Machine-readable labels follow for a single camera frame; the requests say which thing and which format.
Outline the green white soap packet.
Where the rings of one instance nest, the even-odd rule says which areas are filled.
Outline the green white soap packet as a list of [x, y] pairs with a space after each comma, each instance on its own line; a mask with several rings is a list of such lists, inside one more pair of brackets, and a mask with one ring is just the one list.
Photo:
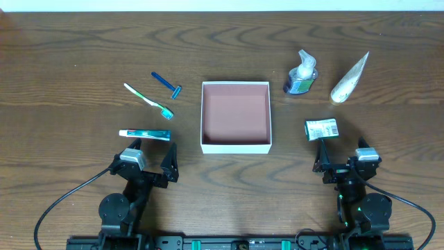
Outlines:
[[337, 138], [339, 131], [335, 119], [308, 120], [305, 122], [305, 134], [308, 141]]

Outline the white shampoo tube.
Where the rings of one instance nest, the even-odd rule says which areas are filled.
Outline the white shampoo tube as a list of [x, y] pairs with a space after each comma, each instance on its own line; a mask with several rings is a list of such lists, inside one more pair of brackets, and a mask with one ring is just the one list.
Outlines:
[[359, 82], [368, 56], [369, 51], [350, 69], [349, 72], [345, 74], [345, 76], [332, 89], [332, 91], [330, 92], [330, 102], [333, 105], [340, 105], [350, 97]]

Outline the clear soap pump bottle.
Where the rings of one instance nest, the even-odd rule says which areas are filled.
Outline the clear soap pump bottle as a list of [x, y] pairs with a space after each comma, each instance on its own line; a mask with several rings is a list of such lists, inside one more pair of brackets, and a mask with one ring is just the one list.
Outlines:
[[283, 90], [287, 94], [304, 94], [310, 90], [312, 83], [318, 77], [315, 68], [316, 59], [305, 50], [299, 50], [301, 63], [289, 71], [289, 80], [284, 84]]

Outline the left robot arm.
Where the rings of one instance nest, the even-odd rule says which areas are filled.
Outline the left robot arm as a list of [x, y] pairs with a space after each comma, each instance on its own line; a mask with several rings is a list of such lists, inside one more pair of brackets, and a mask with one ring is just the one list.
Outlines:
[[112, 175], [127, 180], [121, 193], [106, 196], [99, 205], [102, 220], [99, 242], [93, 249], [153, 249], [153, 238], [138, 231], [148, 197], [153, 188], [167, 188], [179, 178], [177, 145], [173, 143], [160, 167], [161, 174], [147, 172], [146, 157], [141, 150], [142, 141], [136, 139], [121, 153], [114, 156], [108, 167]]

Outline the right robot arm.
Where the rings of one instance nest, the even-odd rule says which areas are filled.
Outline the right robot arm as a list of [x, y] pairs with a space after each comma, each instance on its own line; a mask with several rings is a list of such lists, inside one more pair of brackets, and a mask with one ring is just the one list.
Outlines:
[[376, 175], [381, 161], [378, 152], [361, 137], [354, 156], [345, 163], [333, 163], [326, 143], [319, 140], [313, 171], [323, 174], [324, 184], [335, 184], [339, 221], [345, 225], [327, 238], [327, 249], [388, 249], [383, 232], [389, 230], [391, 198], [366, 191], [366, 181]]

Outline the green toothpaste tube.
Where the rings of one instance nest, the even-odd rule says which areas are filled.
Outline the green toothpaste tube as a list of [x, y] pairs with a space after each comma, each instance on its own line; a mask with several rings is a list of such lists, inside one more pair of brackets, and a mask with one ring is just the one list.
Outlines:
[[171, 131], [169, 130], [135, 130], [135, 129], [121, 129], [119, 136], [127, 138], [144, 138], [151, 140], [171, 140]]

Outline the green white toothbrush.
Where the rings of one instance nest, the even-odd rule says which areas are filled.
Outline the green white toothbrush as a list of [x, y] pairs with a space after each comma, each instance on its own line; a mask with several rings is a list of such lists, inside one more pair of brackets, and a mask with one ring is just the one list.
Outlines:
[[136, 95], [137, 97], [139, 97], [140, 99], [142, 99], [143, 101], [145, 101], [148, 105], [150, 106], [154, 106], [156, 108], [159, 108], [161, 110], [161, 115], [170, 120], [173, 118], [174, 114], [171, 110], [169, 110], [167, 107], [150, 100], [149, 98], [145, 97], [142, 93], [138, 92], [135, 88], [133, 88], [131, 85], [124, 83], [123, 86], [129, 90], [130, 92], [132, 92], [134, 95]]

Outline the blue disposable razor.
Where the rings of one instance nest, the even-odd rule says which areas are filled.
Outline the blue disposable razor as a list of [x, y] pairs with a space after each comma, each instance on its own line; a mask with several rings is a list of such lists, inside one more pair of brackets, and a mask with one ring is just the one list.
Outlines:
[[170, 89], [172, 91], [171, 99], [175, 100], [180, 92], [182, 91], [182, 87], [180, 85], [174, 87], [170, 82], [166, 81], [164, 78], [162, 78], [159, 74], [156, 72], [151, 72], [151, 76], [155, 79], [157, 79], [161, 84], [163, 84], [165, 87]]

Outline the white box with pink interior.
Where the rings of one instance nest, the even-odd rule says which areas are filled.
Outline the white box with pink interior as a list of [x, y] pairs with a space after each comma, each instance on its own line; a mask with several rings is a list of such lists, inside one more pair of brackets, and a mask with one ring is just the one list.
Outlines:
[[270, 83], [202, 83], [200, 146], [204, 154], [268, 154], [273, 143]]

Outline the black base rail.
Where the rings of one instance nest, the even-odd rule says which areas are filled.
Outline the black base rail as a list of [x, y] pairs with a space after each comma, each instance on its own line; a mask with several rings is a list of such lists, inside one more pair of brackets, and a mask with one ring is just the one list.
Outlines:
[[298, 249], [413, 249], [410, 237], [352, 237], [341, 242], [332, 236], [302, 234], [296, 237], [71, 237], [68, 250], [298, 250]]

